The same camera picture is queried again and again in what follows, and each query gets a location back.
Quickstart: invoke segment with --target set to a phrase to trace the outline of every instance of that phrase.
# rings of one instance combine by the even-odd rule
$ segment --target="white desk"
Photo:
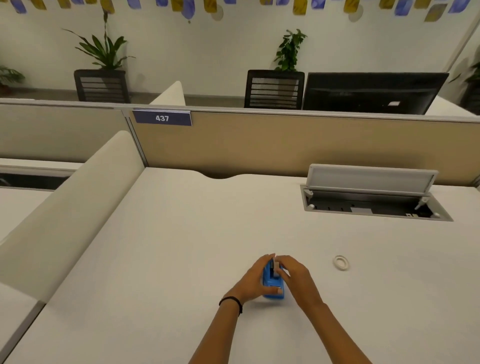
[[[41,204],[51,192],[0,188],[0,244],[1,240]],[[23,333],[31,321],[37,301],[0,283],[0,363],[10,350],[9,340]]]
[[[303,262],[373,363],[480,356],[480,193],[434,186],[454,222],[306,212],[304,178],[147,168],[7,364],[186,363],[265,253]],[[336,270],[335,255],[351,269]],[[329,363],[288,290],[246,304],[231,363]]]
[[[425,115],[440,116],[466,116],[471,117],[475,114],[455,105],[453,102],[445,100],[440,96],[436,96]]]

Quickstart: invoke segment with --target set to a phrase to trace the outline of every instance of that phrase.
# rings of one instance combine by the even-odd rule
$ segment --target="white wall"
[[[455,61],[452,69],[450,70],[449,80],[454,79],[459,74],[461,74],[461,76],[452,83],[448,83],[447,80],[443,88],[440,90],[439,95],[455,104],[460,103],[460,100],[467,89],[467,83],[465,82],[465,79],[472,74],[472,69],[470,67],[479,61],[480,26],[475,30],[468,43],[465,45],[465,48],[460,53],[458,59]]]
[[[28,14],[16,14],[0,3],[0,63],[25,73],[27,86],[75,89],[73,71],[94,68],[91,59],[73,47],[78,39],[65,27],[84,36],[102,35],[99,5],[73,5],[62,10],[45,1],[39,11],[24,1]],[[460,14],[444,14],[424,23],[426,10],[412,9],[407,17],[380,10],[378,1],[361,0],[365,11],[356,23],[343,13],[343,1],[327,0],[324,10],[309,7],[306,16],[287,6],[262,6],[257,0],[224,9],[220,22],[196,2],[191,24],[171,7],[143,0],[141,10],[115,1],[110,17],[112,37],[124,35],[126,69],[132,91],[162,92],[180,80],[185,94],[242,96],[249,69],[272,66],[277,46],[288,28],[300,28],[309,38],[299,53],[298,69],[326,71],[442,71],[480,10],[472,1]]]

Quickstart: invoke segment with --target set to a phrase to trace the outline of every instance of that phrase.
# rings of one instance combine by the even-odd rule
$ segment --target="computer monitor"
[[[309,73],[304,110],[426,113],[448,73]]]

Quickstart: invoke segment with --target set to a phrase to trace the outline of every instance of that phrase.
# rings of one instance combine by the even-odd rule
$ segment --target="black mesh chair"
[[[304,81],[303,72],[249,70],[244,107],[300,110]]]
[[[130,104],[125,71],[76,70],[73,76],[79,101]]]

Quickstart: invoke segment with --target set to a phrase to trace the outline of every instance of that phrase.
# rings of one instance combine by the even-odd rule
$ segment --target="beige fabric panel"
[[[217,177],[306,176],[312,163],[415,168],[448,185],[480,174],[480,124],[211,112],[192,112],[192,123],[134,122],[148,165]]]
[[[0,105],[0,158],[85,162],[120,130],[120,110]]]
[[[143,170],[117,133],[0,242],[0,282],[48,302]]]

